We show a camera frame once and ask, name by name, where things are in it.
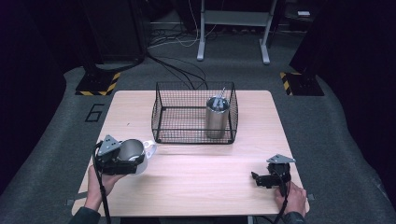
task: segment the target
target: hand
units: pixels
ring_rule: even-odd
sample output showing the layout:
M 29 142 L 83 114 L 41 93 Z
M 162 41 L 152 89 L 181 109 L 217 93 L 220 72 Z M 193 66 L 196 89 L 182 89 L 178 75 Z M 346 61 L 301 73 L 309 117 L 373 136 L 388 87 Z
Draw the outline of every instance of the hand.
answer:
M 113 190 L 117 181 L 123 177 L 125 177 L 125 175 L 102 175 L 102 184 L 106 189 L 106 195 Z M 90 168 L 88 168 L 88 195 L 84 206 L 97 211 L 101 203 L 102 194 L 100 192 L 98 178 L 96 177 L 93 165 L 91 165 Z
M 285 215 L 289 212 L 298 212 L 303 217 L 305 217 L 306 190 L 300 189 L 297 185 L 295 185 L 291 181 L 287 183 L 287 185 L 288 185 L 288 190 L 290 191 L 288 196 L 288 205 L 286 206 L 285 209 Z M 279 189 L 275 190 L 275 201 L 277 207 L 281 209 L 283 202 L 285 201 L 285 198 L 280 194 Z

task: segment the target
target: hazard tape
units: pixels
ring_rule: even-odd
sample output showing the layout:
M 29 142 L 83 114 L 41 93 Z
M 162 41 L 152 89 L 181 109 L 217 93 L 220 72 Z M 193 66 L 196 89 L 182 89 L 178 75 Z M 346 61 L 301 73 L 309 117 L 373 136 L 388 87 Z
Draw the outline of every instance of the hazard tape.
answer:
M 111 92 L 113 92 L 113 90 L 116 88 L 116 84 L 117 81 L 119 80 L 119 77 L 120 77 L 120 73 L 114 75 L 107 91 L 76 91 L 76 95 L 110 95 Z
M 293 95 L 286 74 L 300 75 L 300 73 L 280 73 L 280 77 L 282 78 L 282 82 L 283 82 L 283 88 L 285 88 L 286 94 Z

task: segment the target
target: cloth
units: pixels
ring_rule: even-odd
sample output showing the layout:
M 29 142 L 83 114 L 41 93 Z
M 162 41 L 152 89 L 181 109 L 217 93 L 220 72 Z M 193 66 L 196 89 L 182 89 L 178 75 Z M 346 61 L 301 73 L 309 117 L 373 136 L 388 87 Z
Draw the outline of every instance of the cloth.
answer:
M 284 216 L 285 224 L 305 224 L 304 217 L 298 212 L 290 212 Z
M 80 207 L 69 224 L 97 224 L 100 214 L 90 208 Z

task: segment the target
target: metal cup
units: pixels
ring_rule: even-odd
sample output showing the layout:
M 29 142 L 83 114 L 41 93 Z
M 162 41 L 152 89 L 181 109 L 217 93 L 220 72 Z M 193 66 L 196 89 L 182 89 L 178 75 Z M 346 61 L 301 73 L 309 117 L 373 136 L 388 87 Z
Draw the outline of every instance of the metal cup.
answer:
M 149 159 L 156 150 L 157 145 L 151 140 L 142 143 L 137 139 L 129 139 L 121 143 L 120 154 L 118 157 L 121 161 L 134 161 L 141 155 L 145 155 L 143 162 L 137 165 L 136 173 L 133 174 L 140 175 L 148 167 Z
M 222 138 L 227 127 L 230 103 L 219 95 L 206 102 L 205 133 L 208 138 Z

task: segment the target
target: white metal frame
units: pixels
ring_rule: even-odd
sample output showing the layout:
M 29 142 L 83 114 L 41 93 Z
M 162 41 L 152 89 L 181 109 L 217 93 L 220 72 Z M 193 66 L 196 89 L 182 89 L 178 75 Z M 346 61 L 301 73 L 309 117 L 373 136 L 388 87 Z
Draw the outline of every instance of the white metal frame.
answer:
M 272 1 L 269 12 L 241 12 L 241 11 L 216 11 L 205 10 L 205 0 L 201 2 L 201 38 L 198 47 L 197 60 L 203 61 L 205 54 L 205 25 L 222 24 L 222 25 L 246 25 L 265 27 L 264 35 L 259 40 L 262 50 L 262 61 L 264 64 L 270 63 L 266 42 L 271 28 L 271 22 L 274 17 L 276 1 Z

